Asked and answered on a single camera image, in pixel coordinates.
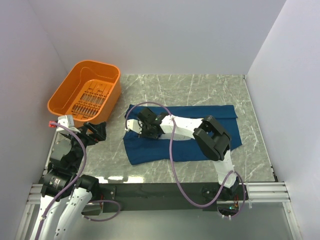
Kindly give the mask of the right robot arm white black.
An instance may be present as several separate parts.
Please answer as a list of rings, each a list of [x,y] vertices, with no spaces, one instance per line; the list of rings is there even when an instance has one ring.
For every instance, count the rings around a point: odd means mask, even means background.
[[[218,199],[227,201],[237,194],[240,177],[234,170],[231,159],[231,135],[211,115],[204,118],[186,118],[173,115],[168,110],[156,114],[144,107],[137,119],[126,121],[126,127],[142,138],[159,139],[169,136],[169,158],[173,160],[173,141],[193,139],[203,155],[213,161],[218,184]]]

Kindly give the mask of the blue Mickey Mouse t-shirt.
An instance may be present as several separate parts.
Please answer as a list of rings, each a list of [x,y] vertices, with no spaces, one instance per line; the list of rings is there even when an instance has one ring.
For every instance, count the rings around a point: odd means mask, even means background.
[[[230,134],[231,150],[242,145],[237,124],[238,116],[233,105],[169,106],[168,109],[173,115],[183,118],[198,119],[211,115]],[[144,138],[129,131],[123,137],[123,144],[128,160],[133,166],[170,158],[169,139]],[[175,162],[206,161],[208,159],[203,155],[194,139],[174,140],[172,154]]]

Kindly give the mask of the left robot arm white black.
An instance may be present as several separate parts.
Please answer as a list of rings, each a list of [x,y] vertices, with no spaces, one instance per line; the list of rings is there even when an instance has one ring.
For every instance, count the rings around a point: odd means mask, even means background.
[[[86,122],[76,128],[72,120],[63,116],[50,121],[49,126],[64,138],[49,156],[32,240],[67,239],[87,203],[100,195],[99,180],[82,172],[86,148],[106,140],[106,123]]]

